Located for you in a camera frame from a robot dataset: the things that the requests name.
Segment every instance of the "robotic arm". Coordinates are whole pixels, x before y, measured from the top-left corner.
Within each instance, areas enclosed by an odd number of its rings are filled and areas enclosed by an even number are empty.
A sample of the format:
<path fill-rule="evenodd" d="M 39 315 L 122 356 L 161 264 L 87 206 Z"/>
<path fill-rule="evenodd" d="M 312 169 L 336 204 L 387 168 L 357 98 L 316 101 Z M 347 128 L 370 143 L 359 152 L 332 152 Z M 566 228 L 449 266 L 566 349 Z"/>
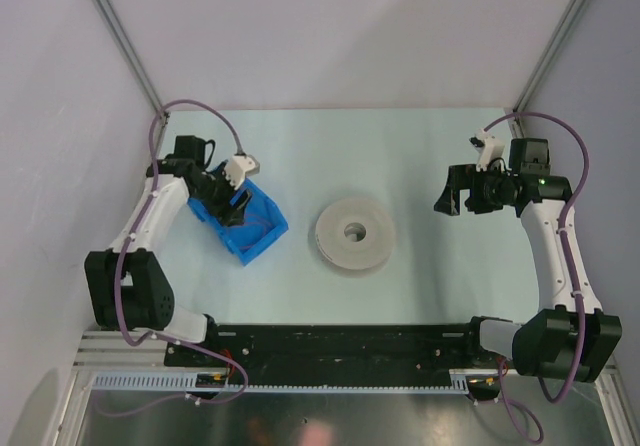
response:
<path fill-rule="evenodd" d="M 568 179 L 551 175 L 546 140 L 512 140 L 509 169 L 502 159 L 502 141 L 485 130 L 470 141 L 480 153 L 478 162 L 449 167 L 447 184 L 434 209 L 449 216 L 459 215 L 461 190 L 469 190 L 465 206 L 475 214 L 514 207 L 531 243 L 539 286 L 538 314 L 526 324 L 474 318 L 472 323 L 478 328 L 476 346 L 512 358 L 521 375 L 566 378 L 578 341 L 574 295 L 579 293 L 586 330 L 575 380 L 594 381 L 620 340 L 622 327 L 617 316 L 603 314 L 591 288 L 571 207 L 564 230 L 581 286 L 581 291 L 573 291 L 558 224 L 561 211 L 572 196 Z"/>
<path fill-rule="evenodd" d="M 85 273 L 97 323 L 118 329 L 113 292 L 116 263 L 125 240 L 132 240 L 122 271 L 122 303 L 128 330 L 144 328 L 163 331 L 179 340 L 201 343 L 207 334 L 208 317 L 175 303 L 173 290 L 156 258 L 176 214 L 195 198 L 223 226 L 241 225 L 251 199 L 247 190 L 240 192 L 246 177 L 257 174 L 259 163 L 251 156 L 236 154 L 209 172 L 205 164 L 205 142 L 195 136 L 178 136 L 174 151 L 158 160 L 158 183 L 152 193 L 153 171 L 147 179 L 141 199 L 125 228 L 106 251 L 92 251 L 85 260 Z M 147 198 L 154 201 L 133 228 Z"/>

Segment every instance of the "table surface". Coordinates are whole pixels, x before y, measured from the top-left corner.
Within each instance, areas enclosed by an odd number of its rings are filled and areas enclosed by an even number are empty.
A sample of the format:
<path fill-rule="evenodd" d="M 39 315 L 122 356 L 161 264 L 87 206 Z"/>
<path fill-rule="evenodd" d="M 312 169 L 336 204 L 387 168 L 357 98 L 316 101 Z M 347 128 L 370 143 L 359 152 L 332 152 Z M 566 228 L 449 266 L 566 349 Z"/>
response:
<path fill-rule="evenodd" d="M 576 384 L 560 405 L 547 403 L 536 378 L 509 376 L 512 399 L 524 402 L 545 431 L 545 446 L 613 445 L 593 384 Z M 558 381 L 550 387 L 559 387 Z M 107 411 L 128 411 L 167 393 L 94 392 Z M 525 419 L 516 413 L 519 421 Z M 527 430 L 537 437 L 535 425 Z M 422 446 L 524 445 L 502 404 L 474 407 L 459 395 L 245 394 L 224 405 L 181 399 L 110 419 L 89 408 L 81 445 Z"/>
<path fill-rule="evenodd" d="M 290 229 L 242 267 L 185 206 L 159 255 L 183 306 L 221 323 L 435 324 L 474 315 L 524 322 L 536 313 L 533 258 L 512 209 L 459 217 L 433 211 L 448 166 L 476 161 L 468 138 L 502 110 L 225 114 L 261 163 L 252 179 L 279 205 Z M 495 132 L 510 141 L 506 123 Z M 213 115 L 180 111 L 171 114 L 161 156 L 184 134 L 215 139 L 214 164 L 235 151 Z M 310 234 L 325 207 L 354 194 L 380 201 L 397 229 L 385 268 L 357 279 L 330 270 Z"/>

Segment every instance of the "gray floor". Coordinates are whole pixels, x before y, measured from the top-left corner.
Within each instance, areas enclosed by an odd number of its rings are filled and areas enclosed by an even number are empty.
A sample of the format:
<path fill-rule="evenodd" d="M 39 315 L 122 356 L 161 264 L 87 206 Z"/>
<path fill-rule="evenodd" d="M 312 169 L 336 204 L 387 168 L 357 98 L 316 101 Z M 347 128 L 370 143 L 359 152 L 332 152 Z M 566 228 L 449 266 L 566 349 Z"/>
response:
<path fill-rule="evenodd" d="M 545 445 L 612 445 L 593 385 L 579 384 L 549 405 L 533 378 L 509 377 L 512 396 L 545 429 Z M 166 393 L 101 393 L 103 409 L 132 409 Z M 530 433 L 537 434 L 530 424 Z M 110 419 L 90 407 L 82 445 L 422 446 L 527 444 L 501 404 L 474 407 L 464 396 L 247 394 L 222 406 L 177 399 L 136 416 Z"/>

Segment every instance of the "blue container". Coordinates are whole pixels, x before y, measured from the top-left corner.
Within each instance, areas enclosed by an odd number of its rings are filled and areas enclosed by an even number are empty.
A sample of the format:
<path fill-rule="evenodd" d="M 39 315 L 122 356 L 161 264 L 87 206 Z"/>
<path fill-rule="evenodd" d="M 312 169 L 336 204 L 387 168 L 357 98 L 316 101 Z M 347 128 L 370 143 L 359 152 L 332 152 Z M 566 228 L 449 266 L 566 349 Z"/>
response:
<path fill-rule="evenodd" d="M 213 227 L 227 249 L 238 256 L 246 266 L 282 236 L 289 229 L 289 225 L 276 203 L 248 179 L 232 202 L 236 201 L 244 189 L 251 191 L 253 197 L 245 209 L 245 221 L 242 226 L 221 226 L 197 199 L 190 199 L 189 207 L 200 221 Z"/>

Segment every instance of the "spool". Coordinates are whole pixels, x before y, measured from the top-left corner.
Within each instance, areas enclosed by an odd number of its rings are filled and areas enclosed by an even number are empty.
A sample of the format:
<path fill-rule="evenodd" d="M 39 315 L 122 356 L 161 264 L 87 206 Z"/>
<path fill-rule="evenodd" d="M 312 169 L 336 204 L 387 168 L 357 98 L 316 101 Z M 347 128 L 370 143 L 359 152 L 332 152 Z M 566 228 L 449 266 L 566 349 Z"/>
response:
<path fill-rule="evenodd" d="M 396 229 L 380 203 L 350 197 L 325 209 L 316 223 L 316 244 L 325 263 L 345 276 L 380 271 L 396 242 Z"/>

